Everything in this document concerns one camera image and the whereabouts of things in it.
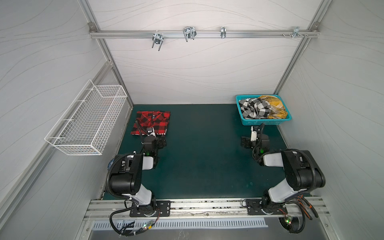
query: wavy line pattern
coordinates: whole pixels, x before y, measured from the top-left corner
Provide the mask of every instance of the wavy line pattern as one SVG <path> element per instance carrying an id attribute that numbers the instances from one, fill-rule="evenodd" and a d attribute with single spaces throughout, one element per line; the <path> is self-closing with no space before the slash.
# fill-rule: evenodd
<path id="1" fill-rule="evenodd" d="M 176 39 L 157 52 L 146 49 L 151 41 L 141 39 L 107 43 L 137 104 L 234 103 L 238 94 L 272 93 L 298 44 L 288 39 Z M 152 96 L 142 94 L 148 89 Z"/>
<path id="2" fill-rule="evenodd" d="M 316 194 L 341 239 L 382 239 L 383 10 L 382 1 L 334 0 L 280 93 L 293 117 L 282 131 L 321 167 L 327 183 Z"/>
<path id="3" fill-rule="evenodd" d="M 0 202 L 44 137 L 106 59 L 77 0 L 0 3 Z M 116 84 L 110 72 L 106 82 Z M 127 104 L 123 111 L 128 111 Z M 56 151 L 0 239 L 74 239 L 125 124 L 118 118 L 103 156 Z"/>
<path id="4" fill-rule="evenodd" d="M 102 30 L 307 28 L 320 0 L 90 0 Z"/>

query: red and black checkered shirt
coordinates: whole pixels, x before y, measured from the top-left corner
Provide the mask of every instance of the red and black checkered shirt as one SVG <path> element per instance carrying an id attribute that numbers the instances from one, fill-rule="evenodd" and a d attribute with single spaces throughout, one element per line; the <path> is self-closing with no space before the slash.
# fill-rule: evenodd
<path id="1" fill-rule="evenodd" d="M 160 111 L 137 111 L 136 119 L 139 121 L 140 125 L 144 128 L 155 129 L 156 135 L 165 135 L 167 133 L 167 127 L 169 123 L 170 112 L 160 112 Z M 140 135 L 136 123 L 133 125 L 132 135 Z"/>

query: white wire basket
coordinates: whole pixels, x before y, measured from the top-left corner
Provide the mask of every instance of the white wire basket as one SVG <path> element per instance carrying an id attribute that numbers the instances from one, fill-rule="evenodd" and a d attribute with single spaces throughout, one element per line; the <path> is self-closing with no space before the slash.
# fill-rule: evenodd
<path id="1" fill-rule="evenodd" d="M 101 155 L 127 98 L 121 85 L 95 86 L 92 83 L 91 86 L 83 88 L 45 137 L 48 143 L 67 155 Z M 85 98 L 78 100 L 85 90 L 89 90 Z M 76 104 L 75 111 L 64 119 Z"/>

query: dark green mat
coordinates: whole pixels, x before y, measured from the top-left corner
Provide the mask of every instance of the dark green mat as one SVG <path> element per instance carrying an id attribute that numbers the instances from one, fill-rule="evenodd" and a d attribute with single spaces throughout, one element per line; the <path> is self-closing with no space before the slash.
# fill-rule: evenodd
<path id="1" fill-rule="evenodd" d="M 261 167 L 240 146 L 250 135 L 235 104 L 135 105 L 119 154 L 141 150 L 131 135 L 137 111 L 170 111 L 167 146 L 155 169 L 144 170 L 142 184 L 157 199 L 261 197 L 284 179 L 280 167 Z M 276 126 L 265 126 L 271 150 L 286 148 Z M 113 199 L 107 192 L 104 199 Z"/>

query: black mounting plate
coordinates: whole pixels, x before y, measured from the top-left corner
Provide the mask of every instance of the black mounting plate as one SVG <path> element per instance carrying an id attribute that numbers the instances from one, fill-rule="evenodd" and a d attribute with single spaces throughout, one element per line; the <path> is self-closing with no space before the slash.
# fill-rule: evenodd
<path id="1" fill-rule="evenodd" d="M 261 199 L 245 199 L 245 204 L 247 206 L 247 214 L 248 215 L 266 215 L 264 212 L 266 213 L 272 213 L 272 214 L 269 214 L 269 215 L 281 215 L 283 214 L 279 209 L 283 209 L 283 206 L 284 204 L 281 203 L 281 204 L 278 204 L 278 203 L 274 203 L 271 207 L 269 207 L 268 209 L 263 209 L 261 208 L 260 206 L 260 201 Z"/>
<path id="2" fill-rule="evenodd" d="M 149 211 L 150 206 L 135 207 L 129 213 L 130 217 L 157 217 L 159 212 L 148 215 L 146 212 Z M 160 217 L 169 217 L 170 214 L 170 201 L 156 201 L 156 208 L 160 209 Z"/>

